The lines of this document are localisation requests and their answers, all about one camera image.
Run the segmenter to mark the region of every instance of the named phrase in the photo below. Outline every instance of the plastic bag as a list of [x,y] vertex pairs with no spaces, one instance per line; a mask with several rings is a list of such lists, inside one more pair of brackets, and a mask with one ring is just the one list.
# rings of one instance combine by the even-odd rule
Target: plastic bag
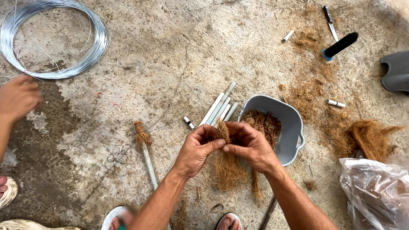
[[341,186],[358,230],[409,230],[409,167],[342,158]]

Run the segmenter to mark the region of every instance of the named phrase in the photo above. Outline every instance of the flip-flop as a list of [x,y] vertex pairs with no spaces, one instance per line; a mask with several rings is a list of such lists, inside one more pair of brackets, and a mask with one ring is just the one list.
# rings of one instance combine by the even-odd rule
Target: flip-flop
[[81,230],[76,227],[47,228],[34,221],[14,219],[0,223],[0,230]]
[[219,222],[217,223],[217,225],[216,225],[216,228],[214,229],[214,230],[224,230],[224,229],[218,229],[219,228],[219,225],[220,225],[220,223],[222,222],[222,220],[227,216],[227,215],[231,215],[231,217],[233,218],[233,221],[231,222],[231,225],[233,225],[233,222],[235,221],[235,220],[238,220],[238,224],[239,224],[239,226],[243,229],[243,227],[241,226],[241,220],[240,220],[240,218],[236,215],[236,214],[234,214],[234,213],[227,213],[226,215],[224,215],[222,218],[220,218],[220,220],[219,220]]
[[129,205],[126,205],[126,206],[118,206],[118,207],[112,209],[112,210],[108,213],[108,215],[105,217],[105,220],[103,221],[101,230],[108,230],[108,229],[109,229],[109,226],[110,226],[111,223],[112,223],[112,220],[113,220],[115,217],[118,217],[119,224],[121,225],[117,230],[125,230],[125,225],[124,225],[124,223],[123,223],[122,220],[121,220],[121,215],[122,215],[122,213],[123,213],[125,210],[128,210],[133,216],[135,216],[135,212],[134,212],[135,209],[132,208],[131,206],[129,206]]
[[11,177],[7,177],[7,190],[4,192],[3,196],[0,198],[0,209],[9,205],[17,196],[17,183]]

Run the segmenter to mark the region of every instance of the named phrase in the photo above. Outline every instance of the knife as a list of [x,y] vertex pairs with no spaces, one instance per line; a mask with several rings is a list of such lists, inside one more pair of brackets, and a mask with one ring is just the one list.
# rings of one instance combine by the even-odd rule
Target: knife
[[325,12],[325,16],[328,20],[328,25],[330,26],[331,32],[335,38],[335,41],[338,41],[338,36],[337,33],[335,33],[335,29],[334,29],[334,23],[332,21],[331,15],[330,15],[330,9],[328,8],[328,6],[324,6],[324,12]]

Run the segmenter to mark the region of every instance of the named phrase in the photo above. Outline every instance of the galvanized wire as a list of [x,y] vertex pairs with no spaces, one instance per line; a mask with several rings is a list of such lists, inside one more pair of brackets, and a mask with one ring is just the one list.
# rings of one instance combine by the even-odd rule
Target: galvanized wire
[[[94,24],[94,43],[92,44],[88,53],[79,62],[66,69],[59,70],[57,67],[58,71],[55,72],[31,72],[27,70],[16,57],[18,53],[14,49],[14,36],[16,35],[19,27],[30,17],[44,10],[57,7],[75,8],[86,13]],[[26,5],[21,9],[17,9],[17,7],[13,8],[3,17],[0,25],[0,51],[2,52],[3,56],[17,69],[36,78],[63,79],[74,77],[96,64],[105,54],[111,42],[111,32],[108,26],[107,32],[105,26],[107,25],[106,22],[104,22],[91,9],[72,0],[40,0]]]

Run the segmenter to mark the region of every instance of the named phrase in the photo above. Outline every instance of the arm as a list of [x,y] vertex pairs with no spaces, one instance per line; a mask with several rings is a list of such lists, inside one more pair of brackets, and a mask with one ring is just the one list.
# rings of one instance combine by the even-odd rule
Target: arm
[[214,127],[202,125],[187,136],[175,164],[128,229],[166,229],[188,179],[198,174],[210,153],[224,146],[223,139],[213,140],[215,135]]
[[266,176],[290,229],[338,229],[293,182],[261,132],[244,122],[228,122],[226,125],[236,142],[227,144],[222,150],[245,158],[255,170]]
[[38,84],[28,75],[19,76],[0,88],[0,163],[14,123],[42,102]]

